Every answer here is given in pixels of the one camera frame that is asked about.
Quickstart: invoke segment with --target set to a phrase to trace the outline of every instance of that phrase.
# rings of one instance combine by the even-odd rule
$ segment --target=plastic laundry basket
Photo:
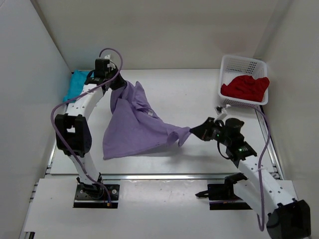
[[[229,105],[265,105],[268,102],[268,89],[264,93],[263,101],[247,101],[238,98],[224,96],[221,93],[221,86],[228,85],[235,77],[249,75],[254,79],[267,77],[266,63],[253,58],[225,55],[221,61],[218,94],[222,104]]]

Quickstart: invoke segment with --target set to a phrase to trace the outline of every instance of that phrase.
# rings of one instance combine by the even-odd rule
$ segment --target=red cloth
[[[267,77],[255,80],[252,76],[237,76],[228,86],[221,86],[221,93],[224,96],[261,102],[268,86]]]

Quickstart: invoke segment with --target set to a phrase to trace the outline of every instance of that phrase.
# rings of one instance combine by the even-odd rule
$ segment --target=purple cloth
[[[190,128],[164,123],[149,105],[139,82],[112,91],[110,124],[103,137],[104,159],[135,155],[160,145],[182,146]]]

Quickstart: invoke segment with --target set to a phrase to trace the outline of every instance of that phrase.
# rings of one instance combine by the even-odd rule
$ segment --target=folded cloth
[[[221,93],[224,96],[261,102],[268,86],[267,77],[255,80],[252,76],[237,76],[228,86],[221,86]]]
[[[88,73],[89,71],[78,71],[78,70],[74,71],[74,73],[71,76],[68,93],[63,98],[63,102],[66,102],[67,100],[81,94]]]
[[[182,146],[190,135],[189,127],[164,123],[149,105],[139,82],[112,91],[113,114],[103,138],[104,159],[135,155],[160,145]]]

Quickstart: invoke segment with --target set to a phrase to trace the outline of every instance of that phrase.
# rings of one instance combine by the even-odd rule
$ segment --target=gray wall
[[[271,84],[265,111],[286,179],[310,204],[319,238],[319,1],[295,0],[264,60]]]
[[[0,0],[0,238],[19,237],[70,71],[28,0]]]
[[[104,47],[123,54],[125,69],[220,68],[224,54],[262,53],[287,2],[37,0],[71,70],[93,68]]]

